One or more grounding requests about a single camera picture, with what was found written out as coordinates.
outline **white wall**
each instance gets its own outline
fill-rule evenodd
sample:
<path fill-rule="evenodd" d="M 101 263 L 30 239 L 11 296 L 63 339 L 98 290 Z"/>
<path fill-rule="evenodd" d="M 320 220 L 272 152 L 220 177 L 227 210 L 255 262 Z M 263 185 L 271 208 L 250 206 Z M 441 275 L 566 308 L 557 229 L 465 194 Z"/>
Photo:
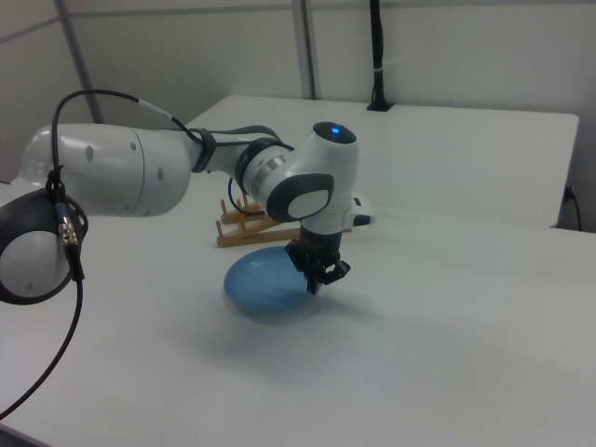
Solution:
<path fill-rule="evenodd" d="M 95 88 L 126 91 L 185 122 L 230 94 L 304 96 L 290 0 L 67 6 Z M 119 100 L 100 106 L 108 123 L 171 127 Z"/>
<path fill-rule="evenodd" d="M 0 180 L 20 168 L 22 149 L 51 122 L 60 99 L 81 88 L 54 3 L 0 1 Z M 84 101 L 64 109 L 63 121 L 89 121 Z"/>
<path fill-rule="evenodd" d="M 321 99 L 369 101 L 368 2 L 312 3 Z M 596 231 L 596 5 L 399 3 L 382 8 L 385 58 L 407 58 L 386 73 L 387 97 L 404 104 L 579 115 L 569 183 L 576 187 L 584 228 Z M 562 223 L 575 228 L 573 209 L 566 208 Z"/>

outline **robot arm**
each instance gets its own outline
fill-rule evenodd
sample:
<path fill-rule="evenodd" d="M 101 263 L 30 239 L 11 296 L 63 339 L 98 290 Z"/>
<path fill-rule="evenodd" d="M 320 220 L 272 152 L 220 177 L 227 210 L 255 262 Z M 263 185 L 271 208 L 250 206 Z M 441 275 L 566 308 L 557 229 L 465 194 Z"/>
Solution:
<path fill-rule="evenodd" d="M 347 273 L 339 255 L 342 230 L 374 219 L 366 198 L 352 193 L 358 166 L 352 132 L 318 123 L 295 150 L 265 127 L 193 132 L 202 143 L 173 130 L 59 126 L 61 177 L 77 204 L 68 212 L 79 239 L 87 231 L 85 213 L 162 214 L 182 199 L 192 172 L 220 170 L 271 218 L 301 222 L 300 238 L 286 250 L 311 292 Z M 50 128 L 40 129 L 25 150 L 19 177 L 0 186 L 1 301 L 37 303 L 68 282 L 68 263 L 56 230 L 49 229 L 56 228 L 55 212 L 40 190 L 52 169 L 50 139 Z"/>

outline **black ring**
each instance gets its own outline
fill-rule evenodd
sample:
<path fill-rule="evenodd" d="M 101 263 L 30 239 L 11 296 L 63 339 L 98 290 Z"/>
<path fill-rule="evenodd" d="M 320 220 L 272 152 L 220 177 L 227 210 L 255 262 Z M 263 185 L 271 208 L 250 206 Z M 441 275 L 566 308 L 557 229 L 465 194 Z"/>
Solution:
<path fill-rule="evenodd" d="M 215 138 L 213 138 L 213 135 L 211 135 L 211 132 L 208 130 L 203 128 L 193 130 L 198 132 L 198 134 L 201 136 L 201 139 L 203 140 L 203 152 L 196 161 L 193 172 L 202 172 L 209 164 L 209 161 L 211 160 L 211 157 L 217 148 L 217 142 L 215 141 Z"/>

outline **cable clip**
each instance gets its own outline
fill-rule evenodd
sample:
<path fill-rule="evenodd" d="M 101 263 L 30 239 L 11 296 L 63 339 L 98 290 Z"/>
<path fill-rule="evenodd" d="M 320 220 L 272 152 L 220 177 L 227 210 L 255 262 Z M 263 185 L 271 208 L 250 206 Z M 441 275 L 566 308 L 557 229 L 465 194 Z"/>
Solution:
<path fill-rule="evenodd" d="M 66 196 L 66 187 L 61 179 L 60 171 L 64 165 L 59 165 L 58 169 L 53 169 L 47 174 L 46 190 L 54 195 L 54 203 L 62 202 Z"/>

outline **black cable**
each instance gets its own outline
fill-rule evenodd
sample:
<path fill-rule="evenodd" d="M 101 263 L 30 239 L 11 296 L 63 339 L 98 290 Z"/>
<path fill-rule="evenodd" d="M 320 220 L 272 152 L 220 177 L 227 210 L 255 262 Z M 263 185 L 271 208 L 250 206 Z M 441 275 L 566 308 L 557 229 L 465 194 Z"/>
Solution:
<path fill-rule="evenodd" d="M 141 100 L 139 100 L 138 98 L 135 98 L 132 95 L 128 95 L 127 93 L 121 93 L 119 91 L 105 90 L 105 89 L 99 89 L 99 88 L 91 88 L 91 89 L 86 89 L 86 90 L 75 91 L 75 92 L 71 93 L 70 95 L 64 97 L 59 102 L 58 106 L 56 107 L 56 111 L 54 112 L 54 116 L 52 118 L 52 127 L 51 127 L 51 151 L 52 151 L 52 160 L 53 160 L 54 169 L 47 176 L 48 181 L 47 181 L 47 185 L 46 185 L 46 188 L 48 189 L 48 191 L 50 191 L 51 188 L 53 187 L 53 191 L 51 191 L 51 192 L 53 192 L 53 196 L 54 196 L 53 200 L 54 200 L 55 205 L 58 203 L 61 203 L 61 202 L 68 201 L 67 197 L 66 197 L 66 188 L 64 186 L 64 183 L 61 180 L 60 156 L 58 154 L 58 122 L 59 122 L 59 118 L 60 118 L 60 113 L 61 113 L 61 110 L 64 107 L 64 105 L 66 105 L 66 103 L 68 101 L 70 101 L 71 99 L 76 98 L 77 96 L 92 95 L 92 94 L 116 96 L 118 98 L 123 98 L 125 100 L 129 100 L 132 102 L 137 102 L 137 103 L 141 102 Z M 199 139 L 195 134 L 193 134 L 175 116 L 168 114 L 164 110 L 159 109 L 158 107 L 155 107 L 153 104 L 151 104 L 149 102 L 143 101 L 141 103 L 143 106 L 145 106 L 151 110 L 154 110 L 155 112 L 161 113 L 162 115 L 167 116 L 184 133 L 186 133 L 186 135 L 188 135 L 188 137 L 191 140 L 193 140 L 194 142 L 203 143 L 201 141 L 201 139 Z M 70 342 L 73 338 L 73 335 L 75 334 L 76 325 L 78 324 L 78 320 L 81 316 L 81 309 L 83 307 L 83 278 L 85 277 L 85 275 L 83 273 L 83 268 L 82 268 L 82 265 L 80 262 L 80 251 L 79 251 L 78 244 L 67 246 L 65 248 L 65 254 L 68 259 L 68 263 L 71 267 L 72 278 L 76 282 L 76 308 L 74 309 L 73 321 L 71 322 L 71 326 L 68 330 L 68 333 L 66 334 L 66 338 L 64 338 L 64 341 L 62 342 L 62 345 L 61 345 L 60 349 L 58 350 L 58 353 L 56 354 L 54 359 L 51 361 L 49 366 L 41 374 L 41 376 L 37 379 L 37 381 L 17 401 L 15 401 L 6 410 L 4 410 L 2 413 L 0 413 L 0 421 L 2 419 L 4 419 L 5 417 L 7 417 L 12 412 L 14 412 L 15 410 L 17 410 L 17 408 L 19 408 L 23 404 L 23 402 L 25 402 L 28 398 L 30 398 L 33 395 L 33 393 L 37 390 L 37 388 L 39 388 L 46 381 L 46 379 L 52 373 L 54 368 L 56 368 L 56 365 L 62 358 L 62 355 L 66 351 L 66 348 L 70 344 Z"/>
<path fill-rule="evenodd" d="M 575 194 L 572 193 L 571 198 L 574 200 L 574 205 L 576 205 L 577 231 L 581 231 L 581 214 L 579 212 L 579 204 L 577 203 L 577 197 Z"/>
<path fill-rule="evenodd" d="M 230 202 L 232 203 L 232 206 L 234 208 L 236 208 L 236 210 L 238 212 L 241 212 L 242 214 L 245 214 L 247 216 L 260 216 L 261 214 L 264 214 L 263 210 L 260 211 L 246 211 L 243 210 L 241 207 L 239 207 L 236 202 L 234 201 L 234 198 L 232 197 L 232 182 L 234 181 L 234 178 L 230 177 L 230 181 L 227 184 L 227 196 L 230 199 Z"/>
<path fill-rule="evenodd" d="M 23 404 L 23 402 L 25 402 L 28 398 L 30 398 L 31 395 L 37 390 L 37 388 L 39 388 L 44 383 L 44 381 L 47 379 L 47 377 L 54 370 L 54 368 L 56 367 L 56 365 L 62 358 L 64 351 L 66 351 L 66 348 L 71 343 L 71 339 L 73 338 L 73 335 L 75 334 L 76 325 L 78 324 L 78 320 L 81 316 L 81 308 L 82 307 L 83 307 L 83 281 L 79 279 L 76 282 L 76 308 L 74 309 L 73 321 L 71 322 L 71 327 L 69 328 L 68 333 L 66 334 L 66 338 L 64 338 L 64 341 L 62 342 L 62 345 L 60 346 L 60 349 L 58 350 L 56 357 L 54 357 L 54 360 L 52 360 L 52 362 L 46 368 L 44 373 L 41 374 L 39 379 L 37 379 L 37 381 L 25 392 L 25 394 L 23 394 L 17 401 L 15 401 L 15 403 L 10 405 L 6 410 L 4 410 L 2 413 L 0 413 L 0 421 L 3 420 L 5 417 L 7 417 L 12 412 L 14 412 L 17 408 L 19 408 Z"/>

